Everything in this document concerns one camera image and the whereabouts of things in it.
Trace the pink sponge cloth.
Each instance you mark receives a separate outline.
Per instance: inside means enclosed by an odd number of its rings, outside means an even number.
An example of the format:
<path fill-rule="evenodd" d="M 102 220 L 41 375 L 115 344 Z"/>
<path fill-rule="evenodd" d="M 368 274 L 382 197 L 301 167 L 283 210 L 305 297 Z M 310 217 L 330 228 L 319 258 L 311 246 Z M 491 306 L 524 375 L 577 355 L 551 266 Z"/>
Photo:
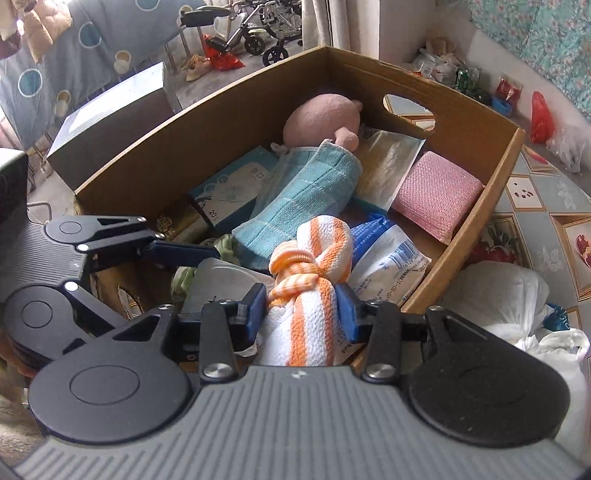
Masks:
<path fill-rule="evenodd" d="M 475 176 L 428 151 L 417 160 L 403 182 L 394 210 L 449 245 L 484 185 Z"/>

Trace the teal checked towel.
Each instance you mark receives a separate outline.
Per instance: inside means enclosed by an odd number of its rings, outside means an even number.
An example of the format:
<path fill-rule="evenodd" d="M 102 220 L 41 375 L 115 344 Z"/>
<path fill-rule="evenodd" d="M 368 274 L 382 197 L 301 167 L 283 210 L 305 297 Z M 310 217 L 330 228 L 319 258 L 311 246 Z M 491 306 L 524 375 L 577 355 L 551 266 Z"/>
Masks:
<path fill-rule="evenodd" d="M 344 210 L 362 172 L 355 154 L 329 140 L 283 152 L 256 197 L 252 216 L 231 232 L 239 263 L 266 270 L 273 250 L 294 240 L 301 224 Z"/>

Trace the printed appliance box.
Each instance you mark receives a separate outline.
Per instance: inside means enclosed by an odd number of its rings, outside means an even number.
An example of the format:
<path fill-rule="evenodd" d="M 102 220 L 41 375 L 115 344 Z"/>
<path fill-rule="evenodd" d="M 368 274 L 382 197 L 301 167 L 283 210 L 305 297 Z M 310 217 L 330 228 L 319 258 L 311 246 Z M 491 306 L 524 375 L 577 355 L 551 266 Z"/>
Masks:
<path fill-rule="evenodd" d="M 166 76 L 165 64 L 154 64 L 66 117 L 47 161 L 71 190 L 180 110 Z"/>

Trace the blue bandage box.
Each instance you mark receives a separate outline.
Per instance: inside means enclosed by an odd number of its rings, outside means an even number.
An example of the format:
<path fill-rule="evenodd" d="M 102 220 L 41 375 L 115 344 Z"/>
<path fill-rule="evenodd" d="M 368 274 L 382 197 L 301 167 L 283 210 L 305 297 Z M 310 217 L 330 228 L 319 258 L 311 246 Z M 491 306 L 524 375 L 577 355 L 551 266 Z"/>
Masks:
<path fill-rule="evenodd" d="M 249 220 L 277 162 L 276 155 L 257 146 L 193 187 L 188 195 L 216 232 L 228 234 Z"/>

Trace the green white scrunchie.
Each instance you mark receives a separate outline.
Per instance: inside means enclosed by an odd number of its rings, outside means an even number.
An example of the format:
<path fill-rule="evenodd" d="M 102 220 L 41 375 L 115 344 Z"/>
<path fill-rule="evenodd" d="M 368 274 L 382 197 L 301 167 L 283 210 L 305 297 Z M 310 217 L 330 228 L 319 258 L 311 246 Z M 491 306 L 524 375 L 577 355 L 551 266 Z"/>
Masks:
<path fill-rule="evenodd" d="M 235 254 L 236 242 L 231 234 L 205 239 L 200 243 L 200 246 L 214 248 L 219 254 L 218 260 L 240 265 L 238 256 Z M 197 267 L 181 266 L 176 269 L 170 283 L 170 294 L 174 303 L 182 303 L 185 300 L 197 269 L 211 265 L 212 261 L 213 258 L 207 258 L 202 260 Z"/>

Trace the folded wheelchair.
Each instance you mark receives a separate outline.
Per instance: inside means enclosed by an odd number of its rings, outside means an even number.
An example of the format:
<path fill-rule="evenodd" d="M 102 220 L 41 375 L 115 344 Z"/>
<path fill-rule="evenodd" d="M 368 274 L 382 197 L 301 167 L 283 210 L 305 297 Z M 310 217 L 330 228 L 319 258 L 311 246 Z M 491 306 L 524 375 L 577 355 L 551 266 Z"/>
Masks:
<path fill-rule="evenodd" d="M 264 66 L 287 59 L 286 45 L 301 40 L 301 1 L 228 1 L 224 6 L 204 5 L 181 10 L 180 26 L 197 30 L 202 49 L 204 36 L 217 37 L 214 47 L 232 53 L 242 47 L 259 57 Z"/>

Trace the white blue wipes pack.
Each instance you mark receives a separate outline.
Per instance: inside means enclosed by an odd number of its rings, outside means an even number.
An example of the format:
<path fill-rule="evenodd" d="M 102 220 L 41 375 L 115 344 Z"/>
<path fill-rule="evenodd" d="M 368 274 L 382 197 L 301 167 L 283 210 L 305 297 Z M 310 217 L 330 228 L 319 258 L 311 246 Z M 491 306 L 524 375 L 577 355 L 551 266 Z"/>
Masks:
<path fill-rule="evenodd" d="M 370 215 L 351 232 L 353 268 L 348 283 L 353 292 L 363 301 L 402 306 L 423 281 L 432 260 L 383 215 Z"/>

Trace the large white plastic bag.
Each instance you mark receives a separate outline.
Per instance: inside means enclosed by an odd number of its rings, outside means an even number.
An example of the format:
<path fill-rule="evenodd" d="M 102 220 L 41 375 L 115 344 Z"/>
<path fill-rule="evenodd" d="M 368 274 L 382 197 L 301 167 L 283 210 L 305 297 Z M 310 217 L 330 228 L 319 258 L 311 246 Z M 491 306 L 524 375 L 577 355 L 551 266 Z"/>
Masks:
<path fill-rule="evenodd" d="M 580 329 L 551 331 L 543 322 L 558 309 L 535 271 L 483 261 L 462 270 L 440 304 L 554 368 L 570 391 L 570 406 L 556 441 L 583 460 L 590 450 L 590 394 L 581 363 L 590 341 Z"/>

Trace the red plastic bag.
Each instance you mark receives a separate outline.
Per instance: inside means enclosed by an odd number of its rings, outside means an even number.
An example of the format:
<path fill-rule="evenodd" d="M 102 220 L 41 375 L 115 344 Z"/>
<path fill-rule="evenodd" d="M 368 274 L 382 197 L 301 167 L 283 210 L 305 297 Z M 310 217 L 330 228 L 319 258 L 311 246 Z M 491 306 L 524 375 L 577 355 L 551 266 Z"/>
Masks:
<path fill-rule="evenodd" d="M 544 95 L 539 91 L 532 94 L 530 139 L 535 144 L 545 144 L 555 132 L 555 123 Z"/>

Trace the blue dotted curtain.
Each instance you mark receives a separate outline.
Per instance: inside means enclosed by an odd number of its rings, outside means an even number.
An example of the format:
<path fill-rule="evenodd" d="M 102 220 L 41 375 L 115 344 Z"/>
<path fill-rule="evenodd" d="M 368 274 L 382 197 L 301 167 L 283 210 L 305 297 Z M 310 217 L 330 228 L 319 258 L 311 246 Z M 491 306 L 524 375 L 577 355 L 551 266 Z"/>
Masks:
<path fill-rule="evenodd" d="M 1 61 L 1 109 L 22 147 L 180 32 L 180 12 L 202 1 L 70 1 L 73 22 L 34 62 L 27 46 Z"/>

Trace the clear plastic bag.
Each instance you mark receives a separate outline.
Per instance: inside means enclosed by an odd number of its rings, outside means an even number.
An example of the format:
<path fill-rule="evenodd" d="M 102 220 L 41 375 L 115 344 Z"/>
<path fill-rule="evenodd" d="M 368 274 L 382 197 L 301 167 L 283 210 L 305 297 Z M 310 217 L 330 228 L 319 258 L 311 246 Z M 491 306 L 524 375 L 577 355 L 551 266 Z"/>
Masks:
<path fill-rule="evenodd" d="M 571 173 L 581 173 L 590 165 L 590 135 L 580 127 L 559 128 L 546 147 Z"/>

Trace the pink plush toy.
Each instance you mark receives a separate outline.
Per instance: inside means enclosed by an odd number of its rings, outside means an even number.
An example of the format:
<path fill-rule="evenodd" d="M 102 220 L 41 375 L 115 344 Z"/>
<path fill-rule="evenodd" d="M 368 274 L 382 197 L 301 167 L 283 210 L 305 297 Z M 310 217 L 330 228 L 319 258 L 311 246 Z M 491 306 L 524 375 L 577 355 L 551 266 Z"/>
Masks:
<path fill-rule="evenodd" d="M 325 140 L 355 152 L 363 104 L 329 93 L 311 98 L 294 110 L 283 127 L 283 144 L 288 148 L 318 147 Z"/>

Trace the gold tissue pack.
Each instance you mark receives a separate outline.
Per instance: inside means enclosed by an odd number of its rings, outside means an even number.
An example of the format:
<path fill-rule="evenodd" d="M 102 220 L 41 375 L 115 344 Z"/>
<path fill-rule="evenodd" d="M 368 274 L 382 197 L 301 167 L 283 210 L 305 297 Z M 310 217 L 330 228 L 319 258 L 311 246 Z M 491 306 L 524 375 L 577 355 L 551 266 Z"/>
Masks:
<path fill-rule="evenodd" d="M 156 218 L 156 230 L 167 241 L 176 243 L 194 243 L 208 228 L 208 223 L 199 211 L 186 202 L 169 206 Z"/>

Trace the orange striped knotted towel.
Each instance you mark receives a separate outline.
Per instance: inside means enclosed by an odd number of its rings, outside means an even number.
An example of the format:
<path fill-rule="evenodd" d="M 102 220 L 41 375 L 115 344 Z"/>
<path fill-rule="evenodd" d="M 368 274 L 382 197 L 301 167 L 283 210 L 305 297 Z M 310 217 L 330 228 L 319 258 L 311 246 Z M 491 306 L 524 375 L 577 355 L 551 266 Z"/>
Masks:
<path fill-rule="evenodd" d="M 335 286 L 349 279 L 353 236 L 341 219 L 321 215 L 301 224 L 294 240 L 274 249 L 274 278 L 257 339 L 256 364 L 334 366 L 339 311 Z"/>

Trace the red bag on floor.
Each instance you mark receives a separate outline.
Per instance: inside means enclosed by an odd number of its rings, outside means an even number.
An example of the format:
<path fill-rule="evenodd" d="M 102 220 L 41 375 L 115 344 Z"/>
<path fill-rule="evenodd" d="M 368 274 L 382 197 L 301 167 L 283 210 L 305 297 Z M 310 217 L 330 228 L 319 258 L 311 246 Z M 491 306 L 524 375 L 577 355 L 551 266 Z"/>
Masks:
<path fill-rule="evenodd" d="M 211 66 L 214 70 L 231 71 L 245 67 L 245 64 L 232 53 L 217 50 L 214 47 L 213 40 L 217 40 L 217 37 L 204 36 L 204 54 L 211 61 Z"/>

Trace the patterned tablecloth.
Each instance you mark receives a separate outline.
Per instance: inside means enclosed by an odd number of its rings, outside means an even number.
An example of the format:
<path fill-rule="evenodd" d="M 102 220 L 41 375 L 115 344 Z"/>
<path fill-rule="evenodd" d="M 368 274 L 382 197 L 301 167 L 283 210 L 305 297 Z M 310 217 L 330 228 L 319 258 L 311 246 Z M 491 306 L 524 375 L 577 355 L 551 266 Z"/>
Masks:
<path fill-rule="evenodd" d="M 480 261 L 536 271 L 570 325 L 590 332 L 590 197 L 528 146 L 468 260 Z"/>

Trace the teal floral cloth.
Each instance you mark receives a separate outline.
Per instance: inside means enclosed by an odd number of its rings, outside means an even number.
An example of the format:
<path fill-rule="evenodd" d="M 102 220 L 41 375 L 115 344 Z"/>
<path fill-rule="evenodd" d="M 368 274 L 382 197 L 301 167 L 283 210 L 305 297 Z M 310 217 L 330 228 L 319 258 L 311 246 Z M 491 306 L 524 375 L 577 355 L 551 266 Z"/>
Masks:
<path fill-rule="evenodd" d="M 590 116 L 590 2 L 469 1 L 474 25 Z"/>

